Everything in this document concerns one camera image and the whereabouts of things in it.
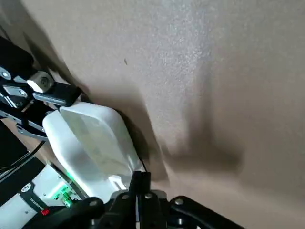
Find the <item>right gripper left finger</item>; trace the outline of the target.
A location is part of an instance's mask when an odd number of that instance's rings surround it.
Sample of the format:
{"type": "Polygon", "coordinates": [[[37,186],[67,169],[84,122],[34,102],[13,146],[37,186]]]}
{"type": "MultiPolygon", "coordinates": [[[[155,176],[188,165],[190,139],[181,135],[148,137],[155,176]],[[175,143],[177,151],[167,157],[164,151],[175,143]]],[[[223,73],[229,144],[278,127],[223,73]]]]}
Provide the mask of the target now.
{"type": "Polygon", "coordinates": [[[99,198],[87,198],[57,213],[56,229],[122,229],[135,228],[135,203],[142,172],[132,175],[128,191],[117,194],[104,203],[99,198]]]}

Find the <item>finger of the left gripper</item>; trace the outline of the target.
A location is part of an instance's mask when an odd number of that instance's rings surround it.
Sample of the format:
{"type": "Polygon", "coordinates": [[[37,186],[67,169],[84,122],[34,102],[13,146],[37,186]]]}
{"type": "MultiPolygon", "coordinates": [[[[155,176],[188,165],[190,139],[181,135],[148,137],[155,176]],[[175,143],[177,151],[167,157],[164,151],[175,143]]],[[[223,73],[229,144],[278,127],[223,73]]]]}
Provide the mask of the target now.
{"type": "Polygon", "coordinates": [[[1,118],[14,121],[19,133],[41,141],[48,141],[42,121],[53,111],[54,109],[45,104],[31,104],[25,111],[0,105],[1,118]]]}
{"type": "Polygon", "coordinates": [[[44,71],[29,72],[22,78],[0,70],[0,101],[15,109],[21,110],[34,100],[67,107],[80,95],[79,87],[56,82],[44,71]]]}

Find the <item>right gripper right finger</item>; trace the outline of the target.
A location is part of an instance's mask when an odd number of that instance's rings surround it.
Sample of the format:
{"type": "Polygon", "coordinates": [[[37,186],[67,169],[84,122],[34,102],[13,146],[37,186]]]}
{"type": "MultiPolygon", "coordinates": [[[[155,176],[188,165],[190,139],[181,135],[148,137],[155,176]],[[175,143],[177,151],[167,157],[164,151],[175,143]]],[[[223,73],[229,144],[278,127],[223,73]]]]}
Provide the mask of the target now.
{"type": "Polygon", "coordinates": [[[168,200],[151,190],[151,173],[142,172],[142,229],[242,229],[239,224],[186,196],[168,200]]]}

